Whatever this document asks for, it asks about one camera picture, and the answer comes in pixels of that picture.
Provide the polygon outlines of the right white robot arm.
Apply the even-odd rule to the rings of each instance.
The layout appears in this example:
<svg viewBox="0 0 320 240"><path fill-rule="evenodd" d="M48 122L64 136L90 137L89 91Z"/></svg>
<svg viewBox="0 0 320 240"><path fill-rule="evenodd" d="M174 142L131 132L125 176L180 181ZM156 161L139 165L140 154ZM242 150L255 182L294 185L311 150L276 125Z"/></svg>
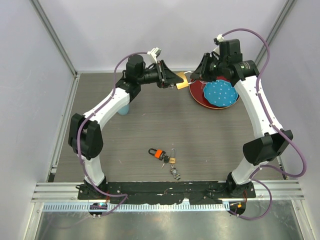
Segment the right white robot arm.
<svg viewBox="0 0 320 240"><path fill-rule="evenodd" d="M205 53L192 80L213 82L224 77L235 88L250 118L254 140L243 145L243 159L226 179L226 193L236 198L244 192L252 179L252 173L280 156L288 146L288 137L293 139L291 130L284 130L265 100L262 85L257 83L259 71L254 61L243 60L240 41L214 40L217 48Z"/></svg>

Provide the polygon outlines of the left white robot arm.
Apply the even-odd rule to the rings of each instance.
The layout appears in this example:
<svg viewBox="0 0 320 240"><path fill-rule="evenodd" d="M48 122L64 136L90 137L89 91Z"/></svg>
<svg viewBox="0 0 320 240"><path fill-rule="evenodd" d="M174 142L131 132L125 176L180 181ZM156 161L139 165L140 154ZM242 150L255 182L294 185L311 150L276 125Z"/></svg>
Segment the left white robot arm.
<svg viewBox="0 0 320 240"><path fill-rule="evenodd" d="M107 122L136 98L142 85L156 84L161 89L188 85L186 77L171 71L163 60L147 67L144 55L144 52L132 53L120 60L126 63L125 69L121 78L114 78L109 95L91 110L84 114L76 113L70 120L68 144L79 157L85 183L91 185L89 194L97 200L107 192L107 179L100 162L104 146L102 130Z"/></svg>

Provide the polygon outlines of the large brass padlock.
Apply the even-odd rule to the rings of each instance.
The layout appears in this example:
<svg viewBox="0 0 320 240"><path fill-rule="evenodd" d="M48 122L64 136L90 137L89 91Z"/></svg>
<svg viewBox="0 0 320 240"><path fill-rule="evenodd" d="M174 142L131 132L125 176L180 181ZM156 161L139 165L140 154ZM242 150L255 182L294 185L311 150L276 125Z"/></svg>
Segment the large brass padlock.
<svg viewBox="0 0 320 240"><path fill-rule="evenodd" d="M192 73L192 71L181 71L176 73L176 75L182 79L182 82L179 82L175 85L177 90L189 88L192 84L196 82L196 79L190 78Z"/></svg>

